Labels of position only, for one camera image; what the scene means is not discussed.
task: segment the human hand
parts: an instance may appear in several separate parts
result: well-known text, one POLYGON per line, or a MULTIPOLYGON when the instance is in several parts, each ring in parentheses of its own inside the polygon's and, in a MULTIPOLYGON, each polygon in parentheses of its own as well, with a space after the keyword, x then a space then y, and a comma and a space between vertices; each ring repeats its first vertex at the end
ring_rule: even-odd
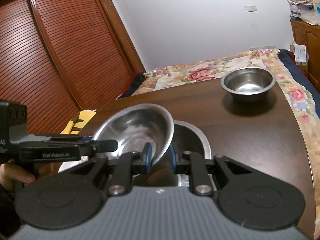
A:
POLYGON ((14 161, 0 165, 0 184, 9 193, 15 190, 15 180, 22 182, 25 186, 34 182, 36 179, 52 174, 52 163, 42 164, 35 170, 35 175, 26 171, 21 166, 14 164, 14 161))

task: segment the white wall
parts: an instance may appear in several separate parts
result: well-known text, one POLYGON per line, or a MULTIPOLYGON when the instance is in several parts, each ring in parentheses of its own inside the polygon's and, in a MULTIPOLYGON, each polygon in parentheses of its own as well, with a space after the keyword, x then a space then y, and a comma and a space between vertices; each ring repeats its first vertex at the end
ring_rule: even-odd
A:
POLYGON ((287 0, 113 0, 146 68, 292 42, 287 0), (258 12, 246 13, 244 6, 258 12))

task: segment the white paper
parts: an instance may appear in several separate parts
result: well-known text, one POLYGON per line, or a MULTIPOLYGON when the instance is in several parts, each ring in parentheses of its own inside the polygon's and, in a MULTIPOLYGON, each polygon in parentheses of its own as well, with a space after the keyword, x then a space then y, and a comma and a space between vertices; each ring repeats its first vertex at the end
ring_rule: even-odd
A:
POLYGON ((296 61, 298 62, 306 62, 307 61, 307 47, 304 45, 294 45, 294 55, 296 61))

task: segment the light switch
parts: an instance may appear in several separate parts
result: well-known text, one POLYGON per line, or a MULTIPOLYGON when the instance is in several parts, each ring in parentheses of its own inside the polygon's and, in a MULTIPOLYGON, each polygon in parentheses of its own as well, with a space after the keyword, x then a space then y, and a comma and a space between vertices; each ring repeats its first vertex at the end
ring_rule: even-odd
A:
POLYGON ((258 11, 258 10, 257 10, 257 7, 256 7, 255 5, 252 5, 252 6, 250 6, 250 7, 251 7, 251 11, 252 11, 252 12, 258 11))
POLYGON ((251 6, 245 6, 244 8, 246 12, 251 12, 251 6))

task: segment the dark blue fabric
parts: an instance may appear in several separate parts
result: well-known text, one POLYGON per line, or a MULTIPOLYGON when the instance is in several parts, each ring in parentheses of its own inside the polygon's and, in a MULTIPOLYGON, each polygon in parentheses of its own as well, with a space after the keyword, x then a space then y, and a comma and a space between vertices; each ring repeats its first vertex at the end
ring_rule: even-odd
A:
POLYGON ((281 49, 278 54, 279 59, 282 61, 284 66, 289 70, 291 76, 300 85, 304 86, 313 96, 313 100, 316 103, 316 113, 320 117, 320 95, 318 91, 313 87, 310 81, 303 75, 301 70, 297 67, 295 62, 291 58, 290 51, 281 49))

